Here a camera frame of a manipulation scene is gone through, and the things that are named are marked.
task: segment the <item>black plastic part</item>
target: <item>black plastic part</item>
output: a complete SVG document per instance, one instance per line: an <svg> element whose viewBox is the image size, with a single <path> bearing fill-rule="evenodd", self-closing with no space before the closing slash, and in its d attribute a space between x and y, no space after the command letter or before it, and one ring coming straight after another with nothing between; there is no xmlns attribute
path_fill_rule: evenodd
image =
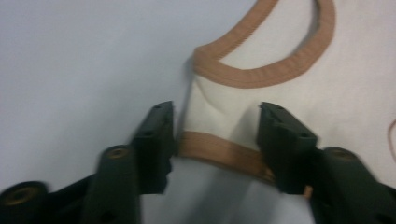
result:
<svg viewBox="0 0 396 224"><path fill-rule="evenodd" d="M141 194L163 193L170 158L177 150L173 136L173 105L165 102L152 107L134 136Z"/></svg>
<svg viewBox="0 0 396 224"><path fill-rule="evenodd" d="M352 152L329 147L312 160L311 207L318 224L395 224L393 190L378 183Z"/></svg>
<svg viewBox="0 0 396 224"><path fill-rule="evenodd" d="M35 223L48 195L44 183L37 181L15 185L0 196L0 223Z"/></svg>
<svg viewBox="0 0 396 224"><path fill-rule="evenodd" d="M303 194L318 139L285 108L269 103L261 108L257 143L276 186L289 194Z"/></svg>
<svg viewBox="0 0 396 224"><path fill-rule="evenodd" d="M95 175L51 194L41 182L5 190L0 223L139 223L139 195L164 191L175 150L172 102L155 105L131 145L102 154Z"/></svg>
<svg viewBox="0 0 396 224"><path fill-rule="evenodd" d="M135 150L115 146L106 150L92 179L82 212L82 224L140 223Z"/></svg>

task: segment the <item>tan trim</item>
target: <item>tan trim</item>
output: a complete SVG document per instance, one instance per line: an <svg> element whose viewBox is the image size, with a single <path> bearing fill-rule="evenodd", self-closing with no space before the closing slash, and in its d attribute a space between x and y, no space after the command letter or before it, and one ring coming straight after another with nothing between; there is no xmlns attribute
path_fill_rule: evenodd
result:
<svg viewBox="0 0 396 224"><path fill-rule="evenodd" d="M184 132L180 156L209 161L261 180L273 182L272 172L262 162L262 154L209 133Z"/></svg>
<svg viewBox="0 0 396 224"><path fill-rule="evenodd" d="M306 72L330 45L335 26L332 0L318 0L318 30L307 43L288 58L254 69L238 69L219 61L243 43L264 21L277 0L259 0L226 35L194 52L195 72L219 84L241 88L262 88L286 82Z"/></svg>

